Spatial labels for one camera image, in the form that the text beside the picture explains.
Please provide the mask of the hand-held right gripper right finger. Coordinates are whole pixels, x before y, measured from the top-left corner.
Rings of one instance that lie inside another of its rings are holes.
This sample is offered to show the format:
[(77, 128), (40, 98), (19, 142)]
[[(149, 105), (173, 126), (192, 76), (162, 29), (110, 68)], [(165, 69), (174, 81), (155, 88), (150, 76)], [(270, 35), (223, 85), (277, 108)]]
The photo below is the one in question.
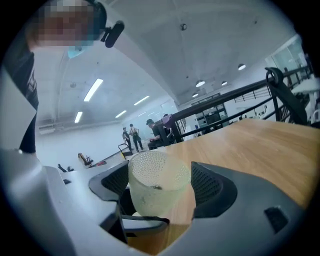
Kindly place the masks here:
[(191, 163), (189, 228), (159, 256), (269, 256), (296, 230), (304, 209), (272, 182)]

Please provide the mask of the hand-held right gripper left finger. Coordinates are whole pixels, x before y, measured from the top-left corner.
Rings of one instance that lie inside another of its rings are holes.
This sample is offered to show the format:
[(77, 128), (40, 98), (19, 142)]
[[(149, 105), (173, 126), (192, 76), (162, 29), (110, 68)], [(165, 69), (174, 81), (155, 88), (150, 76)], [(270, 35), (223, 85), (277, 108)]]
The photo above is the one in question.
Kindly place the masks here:
[(50, 198), (75, 250), (127, 250), (120, 209), (116, 201), (103, 201), (89, 188), (99, 171), (60, 173), (45, 166)]

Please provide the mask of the translucent textured cup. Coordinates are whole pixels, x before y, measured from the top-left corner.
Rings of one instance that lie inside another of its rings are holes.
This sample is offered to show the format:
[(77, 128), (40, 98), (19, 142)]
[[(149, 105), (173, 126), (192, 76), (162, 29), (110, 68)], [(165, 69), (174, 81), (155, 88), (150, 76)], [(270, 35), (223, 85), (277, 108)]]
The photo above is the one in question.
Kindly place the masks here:
[(143, 217), (166, 214), (190, 183), (190, 168), (164, 152), (141, 152), (129, 161), (130, 196), (136, 212)]

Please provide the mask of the orange and black chair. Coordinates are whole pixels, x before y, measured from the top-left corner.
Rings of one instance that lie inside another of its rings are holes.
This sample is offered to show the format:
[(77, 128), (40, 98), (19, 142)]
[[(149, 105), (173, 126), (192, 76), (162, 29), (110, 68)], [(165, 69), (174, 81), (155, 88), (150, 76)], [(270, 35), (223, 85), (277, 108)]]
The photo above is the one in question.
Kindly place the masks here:
[(78, 153), (77, 156), (78, 160), (85, 168), (89, 168), (92, 166), (93, 160), (90, 159), (90, 157), (85, 157), (82, 153)]

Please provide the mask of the white air conditioner unit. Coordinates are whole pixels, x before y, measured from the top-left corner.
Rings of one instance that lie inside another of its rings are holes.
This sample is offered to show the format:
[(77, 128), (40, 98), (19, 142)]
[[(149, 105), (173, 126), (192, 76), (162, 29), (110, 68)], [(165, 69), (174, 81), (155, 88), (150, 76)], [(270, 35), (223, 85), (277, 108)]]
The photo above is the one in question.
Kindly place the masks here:
[(38, 130), (41, 135), (46, 135), (46, 134), (53, 133), (56, 129), (53, 124), (50, 124), (50, 125), (40, 126)]

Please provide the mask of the wooden table with white legs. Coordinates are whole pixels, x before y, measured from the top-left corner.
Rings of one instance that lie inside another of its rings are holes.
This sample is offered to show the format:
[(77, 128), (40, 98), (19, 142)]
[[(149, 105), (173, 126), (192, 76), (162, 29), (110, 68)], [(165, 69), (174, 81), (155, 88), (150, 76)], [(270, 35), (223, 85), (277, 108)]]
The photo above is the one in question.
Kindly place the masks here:
[[(276, 185), (304, 210), (299, 225), (280, 246), (290, 242), (304, 221), (320, 181), (320, 129), (309, 126), (246, 118), (206, 135), (161, 147), (160, 151), (188, 167), (192, 162), (215, 165)], [(189, 228), (195, 207), (194, 190), (189, 184), (165, 214), (170, 224), (164, 231), (129, 239), (130, 256), (159, 256)]]

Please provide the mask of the person's black clothing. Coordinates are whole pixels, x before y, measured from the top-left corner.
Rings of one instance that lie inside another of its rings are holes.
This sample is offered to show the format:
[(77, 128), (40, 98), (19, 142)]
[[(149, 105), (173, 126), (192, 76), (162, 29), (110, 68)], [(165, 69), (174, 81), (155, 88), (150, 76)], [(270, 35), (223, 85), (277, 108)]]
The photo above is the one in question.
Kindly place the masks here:
[[(17, 50), (9, 50), (3, 59), (4, 67), (7, 69), (17, 88), (28, 100), (31, 106), (35, 110), (38, 110), (39, 100), (37, 81), (34, 77), (34, 63), (35, 55), (26, 45)], [(36, 152), (36, 119), (37, 117), (34, 116), (19, 147), (19, 149), (25, 153), (34, 154)]]

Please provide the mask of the black metal railing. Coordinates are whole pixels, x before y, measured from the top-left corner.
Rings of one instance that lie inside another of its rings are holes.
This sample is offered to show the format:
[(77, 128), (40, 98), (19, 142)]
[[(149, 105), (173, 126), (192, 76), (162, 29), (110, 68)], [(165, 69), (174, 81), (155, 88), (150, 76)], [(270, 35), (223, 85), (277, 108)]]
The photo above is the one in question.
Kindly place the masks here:
[[(260, 90), (262, 88), (267, 88), (267, 91), (268, 91), (269, 97), (266, 98), (265, 100), (260, 101), (259, 103), (255, 104), (251, 107), (248, 107), (242, 111), (239, 111), (233, 115), (230, 115), (225, 119), (221, 119), (221, 120), (212, 122), (210, 124), (208, 123), (207, 125), (205, 125), (203, 127), (191, 130), (189, 132), (185, 132), (185, 133), (180, 132), (180, 129), (178, 126), (178, 121), (181, 121), (187, 117), (195, 115), (195, 114), (202, 112), (204, 110), (207, 110), (207, 109), (216, 107), (218, 105), (224, 104), (225, 102), (234, 100), (239, 97), (244, 97), (244, 95), (246, 95), (246, 94), (254, 94), (255, 91)], [(163, 124), (161, 122), (161, 120), (158, 120), (155, 124), (159, 128), (160, 135), (163, 140), (163, 146), (166, 147), (166, 146), (169, 146), (172, 144), (169, 140), (170, 137), (174, 138), (175, 143), (180, 143), (183, 141), (183, 138), (185, 138), (187, 136), (197, 134), (199, 132), (208, 130), (210, 128), (221, 126), (223, 123), (226, 123), (234, 118), (240, 117), (240, 116), (268, 103), (271, 100), (274, 101), (275, 99), (272, 97), (271, 91), (267, 86), (266, 80), (264, 79), (264, 80), (246, 85), (242, 88), (236, 89), (234, 91), (230, 91), (228, 93), (219, 95), (218, 97), (207, 100), (205, 102), (201, 102), (199, 104), (193, 105), (193, 106), (188, 107), (186, 109), (183, 109), (177, 113), (174, 113), (174, 114), (172, 114), (172, 119), (167, 124)], [(270, 114), (268, 114), (266, 116), (266, 118), (268, 119), (272, 115), (275, 115), (279, 109), (280, 109), (280, 107), (278, 106), (278, 104), (274, 105), (274, 111), (271, 112)]]

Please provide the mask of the black office chair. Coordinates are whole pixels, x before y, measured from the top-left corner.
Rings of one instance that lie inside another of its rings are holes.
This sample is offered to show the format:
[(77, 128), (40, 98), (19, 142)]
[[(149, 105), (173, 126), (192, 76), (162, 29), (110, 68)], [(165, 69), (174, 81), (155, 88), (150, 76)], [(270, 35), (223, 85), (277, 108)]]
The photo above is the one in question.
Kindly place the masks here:
[(298, 125), (308, 124), (307, 113), (304, 105), (295, 97), (289, 87), (284, 84), (284, 74), (276, 67), (266, 67), (265, 80), (274, 105), (278, 104), (277, 98), (283, 103), (290, 113), (293, 122)]

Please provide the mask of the blue face mask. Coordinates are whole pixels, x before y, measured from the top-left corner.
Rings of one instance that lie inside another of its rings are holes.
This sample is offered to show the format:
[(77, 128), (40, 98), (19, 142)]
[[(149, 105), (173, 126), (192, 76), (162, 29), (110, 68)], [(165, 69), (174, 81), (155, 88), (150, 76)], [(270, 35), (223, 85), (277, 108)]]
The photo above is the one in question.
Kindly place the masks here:
[(84, 50), (85, 50), (85, 48), (81, 45), (70, 46), (67, 50), (68, 58), (73, 59), (73, 58), (79, 56)]

